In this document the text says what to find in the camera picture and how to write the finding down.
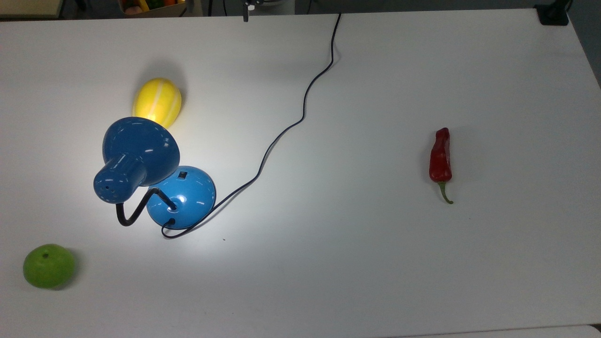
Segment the black white Panda gripper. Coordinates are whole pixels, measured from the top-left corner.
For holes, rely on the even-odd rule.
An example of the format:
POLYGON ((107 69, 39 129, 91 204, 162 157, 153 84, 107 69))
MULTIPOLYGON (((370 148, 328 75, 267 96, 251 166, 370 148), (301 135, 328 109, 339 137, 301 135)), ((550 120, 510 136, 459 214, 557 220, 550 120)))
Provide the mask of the black white Panda gripper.
POLYGON ((256 6, 267 6, 273 3, 273 0, 243 0, 243 21, 249 21, 248 8, 256 6))

